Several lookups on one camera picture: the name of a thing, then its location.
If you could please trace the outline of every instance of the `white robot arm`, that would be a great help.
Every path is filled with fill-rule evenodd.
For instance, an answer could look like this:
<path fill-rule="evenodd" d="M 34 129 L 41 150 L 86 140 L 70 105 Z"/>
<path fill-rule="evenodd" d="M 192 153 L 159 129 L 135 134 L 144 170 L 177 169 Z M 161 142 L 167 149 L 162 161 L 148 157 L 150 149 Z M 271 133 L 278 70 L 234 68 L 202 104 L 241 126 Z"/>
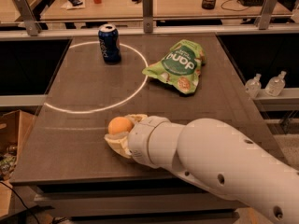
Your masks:
<path fill-rule="evenodd" d="M 148 117 L 130 131 L 128 147 L 135 161 L 239 200 L 273 223 L 299 223 L 298 171 L 224 122 L 197 119 L 185 126 Z"/>

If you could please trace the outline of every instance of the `clear bottle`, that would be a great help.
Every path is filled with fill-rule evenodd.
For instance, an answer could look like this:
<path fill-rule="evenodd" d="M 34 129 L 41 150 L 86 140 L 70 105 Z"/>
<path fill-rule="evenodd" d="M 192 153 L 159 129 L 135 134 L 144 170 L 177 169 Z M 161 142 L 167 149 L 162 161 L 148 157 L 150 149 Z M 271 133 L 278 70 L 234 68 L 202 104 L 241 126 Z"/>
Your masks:
<path fill-rule="evenodd" d="M 249 94 L 251 98 L 255 98 L 261 90 L 260 82 L 261 74 L 256 74 L 254 78 L 249 79 L 245 84 L 245 92 Z"/>
<path fill-rule="evenodd" d="M 271 78 L 264 91 L 271 96 L 279 96 L 286 85 L 286 82 L 284 81 L 286 74 L 285 71 L 281 71 L 278 77 Z"/>

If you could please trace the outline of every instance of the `table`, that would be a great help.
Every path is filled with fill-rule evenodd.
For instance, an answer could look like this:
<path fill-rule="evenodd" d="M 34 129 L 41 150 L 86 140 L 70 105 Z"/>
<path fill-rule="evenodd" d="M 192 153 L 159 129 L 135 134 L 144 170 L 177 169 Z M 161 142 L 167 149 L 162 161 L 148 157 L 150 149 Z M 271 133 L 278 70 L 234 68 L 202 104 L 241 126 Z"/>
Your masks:
<path fill-rule="evenodd" d="M 217 0 L 213 10 L 201 8 L 202 0 L 153 0 L 154 19 L 233 19 L 256 17 L 262 7 L 245 9 L 236 0 Z M 66 10 L 61 6 L 66 0 L 56 0 L 42 16 L 42 21 L 92 21 L 113 19 L 141 19 L 142 3 L 135 4 L 131 0 L 103 0 L 102 4 L 95 4 L 93 0 L 85 0 L 83 9 Z M 280 3 L 274 9 L 274 16 L 290 17 L 291 12 Z"/>
<path fill-rule="evenodd" d="M 141 74 L 180 39 L 200 43 L 207 63 L 194 95 Z M 273 135 L 214 34 L 121 35 L 120 64 L 107 65 L 96 36 L 76 36 L 50 88 L 11 178 L 39 187 L 35 201 L 54 217 L 236 209 L 115 153 L 104 140 L 116 116 L 143 113 L 187 124 L 220 119 L 285 161 Z"/>
<path fill-rule="evenodd" d="M 42 0 L 28 1 L 30 8 L 34 9 Z M 0 26 L 21 21 L 20 12 L 16 9 L 13 0 L 0 0 Z"/>

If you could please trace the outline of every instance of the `soda can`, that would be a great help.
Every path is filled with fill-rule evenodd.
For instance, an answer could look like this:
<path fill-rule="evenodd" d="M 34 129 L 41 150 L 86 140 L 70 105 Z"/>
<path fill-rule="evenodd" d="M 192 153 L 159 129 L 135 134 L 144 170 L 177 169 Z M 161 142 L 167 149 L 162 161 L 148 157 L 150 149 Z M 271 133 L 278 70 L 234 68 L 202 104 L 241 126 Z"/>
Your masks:
<path fill-rule="evenodd" d="M 100 48 L 105 63 L 121 61 L 119 32 L 113 24 L 104 24 L 99 29 Z"/>

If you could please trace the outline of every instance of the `green chip bag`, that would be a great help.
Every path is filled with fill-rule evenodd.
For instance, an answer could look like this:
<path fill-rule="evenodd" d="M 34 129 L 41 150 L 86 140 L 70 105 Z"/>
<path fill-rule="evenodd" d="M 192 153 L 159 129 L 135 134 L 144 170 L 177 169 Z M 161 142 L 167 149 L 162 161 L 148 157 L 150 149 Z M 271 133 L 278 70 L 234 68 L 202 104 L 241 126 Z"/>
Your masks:
<path fill-rule="evenodd" d="M 181 40 L 159 62 L 146 67 L 142 73 L 176 87 L 180 92 L 194 93 L 206 62 L 202 47 L 189 40 Z"/>

